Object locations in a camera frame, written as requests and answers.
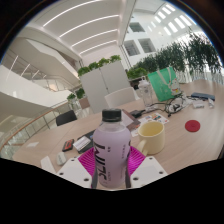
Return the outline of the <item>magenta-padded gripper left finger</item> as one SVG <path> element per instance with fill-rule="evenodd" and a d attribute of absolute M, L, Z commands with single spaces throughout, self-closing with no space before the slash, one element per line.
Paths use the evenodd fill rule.
<path fill-rule="evenodd" d="M 57 172 L 64 178 L 84 188 L 97 187 L 97 170 L 94 157 L 94 149 L 90 148 L 80 156 L 69 159 Z"/>

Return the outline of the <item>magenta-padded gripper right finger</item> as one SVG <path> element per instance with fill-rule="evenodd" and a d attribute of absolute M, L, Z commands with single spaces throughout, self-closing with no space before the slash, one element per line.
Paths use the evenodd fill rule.
<path fill-rule="evenodd" d="M 167 176 L 167 172 L 153 156 L 144 156 L 134 147 L 130 147 L 127 160 L 126 188 L 140 188 Z"/>

